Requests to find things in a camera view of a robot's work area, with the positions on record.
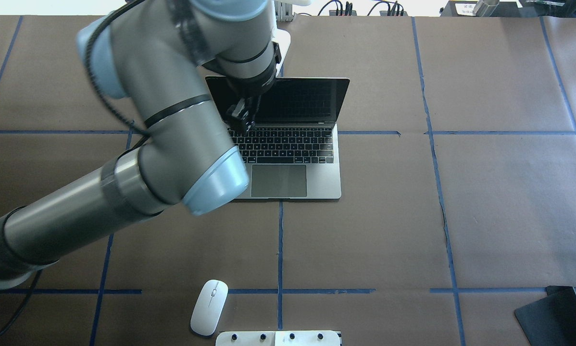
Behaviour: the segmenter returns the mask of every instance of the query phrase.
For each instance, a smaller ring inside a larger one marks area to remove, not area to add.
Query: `white power strip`
[[[341,346],[336,331],[222,332],[215,346]]]

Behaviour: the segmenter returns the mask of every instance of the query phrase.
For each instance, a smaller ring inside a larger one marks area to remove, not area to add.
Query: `laptop screen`
[[[226,77],[206,77],[222,118],[239,100]],[[260,98],[256,123],[334,123],[346,96],[347,78],[279,77]]]

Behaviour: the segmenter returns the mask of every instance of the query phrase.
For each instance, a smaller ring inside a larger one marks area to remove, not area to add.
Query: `light blue joint cap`
[[[76,35],[79,59],[81,59],[82,62],[84,62],[85,59],[85,46],[88,45],[89,38],[105,18],[106,16],[92,22],[90,25],[81,29]],[[91,58],[91,69],[96,76],[101,91],[113,99],[123,99],[128,96],[119,82],[119,76],[117,76],[117,69],[113,61],[110,26],[104,29],[95,41]]]
[[[232,201],[248,188],[249,176],[237,147],[220,156],[183,197],[192,214],[198,216]]]
[[[210,17],[227,22],[244,22],[264,11],[268,0],[189,0]]]

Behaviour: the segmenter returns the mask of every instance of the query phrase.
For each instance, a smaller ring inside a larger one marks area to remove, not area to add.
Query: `silver laptop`
[[[238,97],[226,77],[206,77],[222,116]],[[341,197],[337,117],[347,78],[282,77],[260,100],[256,127],[239,146],[251,182],[238,199],[338,199]]]

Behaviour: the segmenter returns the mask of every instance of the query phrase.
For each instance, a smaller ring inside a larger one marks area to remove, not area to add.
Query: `white label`
[[[474,16],[474,6],[476,4],[455,4],[458,15],[471,15]]]

